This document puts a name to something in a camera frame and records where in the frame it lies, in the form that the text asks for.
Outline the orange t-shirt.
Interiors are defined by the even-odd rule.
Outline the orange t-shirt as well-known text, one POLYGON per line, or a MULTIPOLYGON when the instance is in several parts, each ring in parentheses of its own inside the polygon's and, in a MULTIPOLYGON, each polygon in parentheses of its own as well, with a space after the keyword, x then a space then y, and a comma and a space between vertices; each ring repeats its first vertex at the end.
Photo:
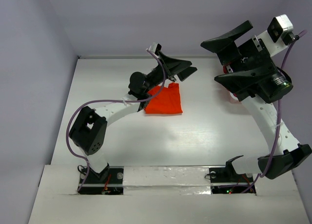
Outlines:
POLYGON ((168 87, 153 98, 145 108, 146 114, 182 114, 181 97, 178 83, 170 83, 168 87))

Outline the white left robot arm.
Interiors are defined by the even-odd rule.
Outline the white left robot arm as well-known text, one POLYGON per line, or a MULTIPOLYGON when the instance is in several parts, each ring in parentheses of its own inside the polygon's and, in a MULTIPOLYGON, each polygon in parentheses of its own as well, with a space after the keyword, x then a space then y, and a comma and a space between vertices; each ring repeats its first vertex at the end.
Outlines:
POLYGON ((197 71, 188 60, 171 58, 163 52, 151 52, 158 65, 148 74, 134 72, 130 76, 129 92, 120 100, 106 100, 105 105, 92 109, 83 104, 73 114, 66 129, 66 140, 84 153, 87 163, 86 175, 93 174, 99 182, 108 178, 109 164, 100 153, 106 129, 119 119, 143 110, 152 100, 148 92, 154 87, 164 86, 165 80, 184 81, 197 71))

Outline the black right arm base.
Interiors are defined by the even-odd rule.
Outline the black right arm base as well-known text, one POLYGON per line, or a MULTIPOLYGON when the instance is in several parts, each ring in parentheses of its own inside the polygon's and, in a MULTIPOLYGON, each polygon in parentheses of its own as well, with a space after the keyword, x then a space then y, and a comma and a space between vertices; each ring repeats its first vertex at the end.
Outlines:
POLYGON ((204 178, 209 180, 212 194, 239 194, 254 182, 251 174, 231 173, 225 167, 210 167, 204 178))

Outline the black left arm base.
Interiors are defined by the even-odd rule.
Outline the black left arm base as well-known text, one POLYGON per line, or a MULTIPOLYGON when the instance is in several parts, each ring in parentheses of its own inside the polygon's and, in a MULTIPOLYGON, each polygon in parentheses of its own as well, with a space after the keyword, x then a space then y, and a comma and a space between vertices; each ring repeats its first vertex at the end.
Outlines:
POLYGON ((107 166, 103 172, 96 173, 87 167, 78 166, 80 178, 78 194, 82 195, 123 195, 124 167, 107 166))

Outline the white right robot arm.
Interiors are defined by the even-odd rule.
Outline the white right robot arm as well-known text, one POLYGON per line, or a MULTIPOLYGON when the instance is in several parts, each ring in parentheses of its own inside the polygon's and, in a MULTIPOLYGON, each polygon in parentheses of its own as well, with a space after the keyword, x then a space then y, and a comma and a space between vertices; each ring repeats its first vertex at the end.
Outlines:
POLYGON ((301 144, 292 135, 282 121, 281 108, 274 106, 293 89, 293 84, 272 57, 289 52, 300 35, 293 33, 287 15, 279 15, 263 33, 237 46, 235 41, 252 27, 250 21, 245 21, 221 36, 203 41, 201 47, 217 55, 224 72, 215 81, 248 110, 269 149, 266 156, 240 155, 228 160, 225 177, 260 174, 275 179, 299 166, 312 152, 309 145, 301 144))

